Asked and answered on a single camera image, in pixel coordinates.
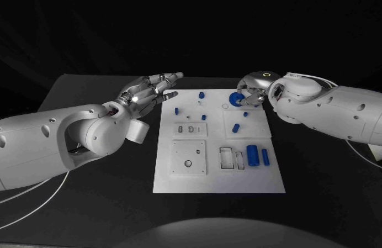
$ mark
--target table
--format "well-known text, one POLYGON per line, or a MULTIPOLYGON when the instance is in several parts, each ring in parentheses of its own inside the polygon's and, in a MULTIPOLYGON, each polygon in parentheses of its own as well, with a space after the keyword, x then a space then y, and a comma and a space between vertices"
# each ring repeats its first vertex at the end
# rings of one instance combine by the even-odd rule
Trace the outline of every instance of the table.
MULTIPOLYGON (((42 103, 47 111, 114 100, 136 76, 62 75, 42 103)), ((234 78, 185 77, 175 89, 235 88, 234 78)), ((114 247, 140 232, 195 218, 247 218, 293 226, 349 247, 382 246, 382 172, 346 142, 284 122, 264 110, 273 132, 286 194, 153 194, 162 106, 142 119, 145 143, 120 150, 70 173, 45 207, 0 230, 0 242, 114 247)), ((358 146, 371 158, 368 146, 358 146)), ((5 203, 0 225, 26 215, 51 197, 64 179, 5 203)), ((25 188, 0 192, 0 199, 25 188)))

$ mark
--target blue object in gripper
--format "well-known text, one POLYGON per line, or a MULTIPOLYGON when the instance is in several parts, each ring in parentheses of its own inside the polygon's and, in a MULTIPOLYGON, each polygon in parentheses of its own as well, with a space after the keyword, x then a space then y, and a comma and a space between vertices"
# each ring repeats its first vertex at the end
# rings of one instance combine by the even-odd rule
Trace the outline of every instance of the blue object in gripper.
POLYGON ((230 103, 233 106, 240 107, 241 104, 237 104, 237 100, 246 99, 246 96, 241 93, 233 92, 230 95, 230 103))
POLYGON ((233 132, 234 133, 238 133, 240 127, 241 127, 241 125, 240 124, 235 124, 234 129, 233 129, 233 132))
POLYGON ((270 159, 269 159, 267 149, 263 149, 261 152, 263 152, 264 165, 270 166, 270 159))
POLYGON ((248 165, 250 166, 259 166, 261 164, 261 162, 259 160, 259 151, 257 151, 256 145, 247 146, 247 157, 248 157, 248 165))

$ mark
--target white board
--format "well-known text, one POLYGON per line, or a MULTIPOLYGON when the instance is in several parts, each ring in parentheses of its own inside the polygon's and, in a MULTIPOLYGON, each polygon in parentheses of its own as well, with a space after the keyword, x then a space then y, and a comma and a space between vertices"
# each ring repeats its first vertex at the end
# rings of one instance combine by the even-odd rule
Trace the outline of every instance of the white board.
POLYGON ((179 89, 176 91, 179 95, 163 103, 162 108, 153 192, 284 193, 263 106, 257 108, 248 105, 233 106, 228 98, 235 89, 179 89), (205 93, 204 99, 199 99, 199 92, 205 93), (238 133, 233 133, 231 125, 235 123, 241 124, 238 133), (259 147, 260 166, 248 165, 248 145, 259 147), (222 169, 221 148, 231 148, 222 150, 224 164, 233 161, 234 169, 222 169), (267 149, 270 166, 264 165, 263 149, 267 149), (178 153, 182 151, 184 156, 175 155, 176 151, 178 153), (233 152, 233 159, 227 154, 228 151, 233 152))

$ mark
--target robotic hand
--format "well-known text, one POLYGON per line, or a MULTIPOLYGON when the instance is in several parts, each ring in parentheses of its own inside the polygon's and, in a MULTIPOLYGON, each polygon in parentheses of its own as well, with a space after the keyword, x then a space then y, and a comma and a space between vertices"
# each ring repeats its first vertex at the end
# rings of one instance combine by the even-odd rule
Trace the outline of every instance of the robotic hand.
POLYGON ((233 104, 260 105, 266 96, 286 122, 305 124, 336 138, 382 146, 382 93, 338 86, 303 74, 282 77, 271 71, 253 72, 240 81, 233 104), (244 88, 251 93, 248 98, 241 94, 244 88))
POLYGON ((163 91, 184 73, 140 77, 114 101, 0 120, 0 190, 37 184, 111 155, 129 139, 143 143, 149 125, 136 120, 178 95, 163 91))

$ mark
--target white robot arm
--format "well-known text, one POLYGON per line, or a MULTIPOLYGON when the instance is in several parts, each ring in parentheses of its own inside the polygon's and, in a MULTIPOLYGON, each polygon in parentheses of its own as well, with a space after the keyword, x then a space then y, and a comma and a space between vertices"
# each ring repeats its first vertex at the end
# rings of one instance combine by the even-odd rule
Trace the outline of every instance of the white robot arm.
POLYGON ((140 77, 117 99, 0 120, 0 191, 37 184, 111 155, 124 139, 143 143, 149 125, 136 120, 178 95, 163 91, 184 73, 140 77), (75 141, 78 148, 70 149, 75 141))
POLYGON ((315 131, 359 143, 382 146, 382 93, 338 86, 326 79, 323 87, 315 76, 259 71, 244 77, 235 93, 235 104, 260 105, 269 96, 279 117, 305 124, 315 131), (251 96, 244 98, 241 89, 251 96))

